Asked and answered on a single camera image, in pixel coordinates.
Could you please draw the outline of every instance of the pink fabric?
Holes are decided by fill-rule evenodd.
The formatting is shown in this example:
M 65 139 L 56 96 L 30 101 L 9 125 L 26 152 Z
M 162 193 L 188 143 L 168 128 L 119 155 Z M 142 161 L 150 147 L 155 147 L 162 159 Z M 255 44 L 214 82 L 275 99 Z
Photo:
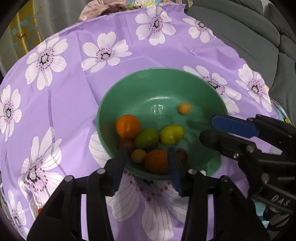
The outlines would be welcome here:
M 128 5 L 128 0 L 94 0 L 90 1 L 80 13 L 78 21 L 85 21 L 101 15 L 105 10 L 112 5 L 125 7 Z

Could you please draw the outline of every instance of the red fruit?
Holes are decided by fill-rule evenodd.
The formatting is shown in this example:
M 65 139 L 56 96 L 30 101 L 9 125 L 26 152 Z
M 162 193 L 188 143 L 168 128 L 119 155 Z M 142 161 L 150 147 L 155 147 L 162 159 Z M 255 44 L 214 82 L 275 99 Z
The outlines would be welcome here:
M 188 155 L 184 150 L 178 150 L 177 151 L 177 156 L 182 160 L 182 161 L 187 161 Z
M 127 138 L 120 139 L 118 142 L 118 148 L 125 147 L 128 150 L 128 153 L 131 154 L 135 150 L 135 145 L 133 141 Z

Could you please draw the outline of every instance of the bowl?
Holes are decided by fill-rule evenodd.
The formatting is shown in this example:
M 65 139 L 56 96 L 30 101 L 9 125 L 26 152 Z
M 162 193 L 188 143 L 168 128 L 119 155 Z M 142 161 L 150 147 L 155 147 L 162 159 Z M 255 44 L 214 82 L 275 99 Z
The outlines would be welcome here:
M 191 104 L 187 115 L 180 115 L 180 103 Z M 98 114 L 97 130 L 101 143 L 113 158 L 120 139 L 116 121 L 123 115 L 134 115 L 141 129 L 154 128 L 159 133 L 168 125 L 181 125 L 185 130 L 182 141 L 174 145 L 188 154 L 188 165 L 213 175 L 221 166 L 219 152 L 208 149 L 199 141 L 201 131 L 211 126 L 215 114 L 227 115 L 224 102 L 215 89 L 199 77 L 177 69 L 148 69 L 132 73 L 118 81 L 103 97 Z M 159 144 L 159 148 L 169 146 Z M 170 180 L 169 175 L 156 175 L 143 164 L 127 162 L 126 169 L 147 180 Z

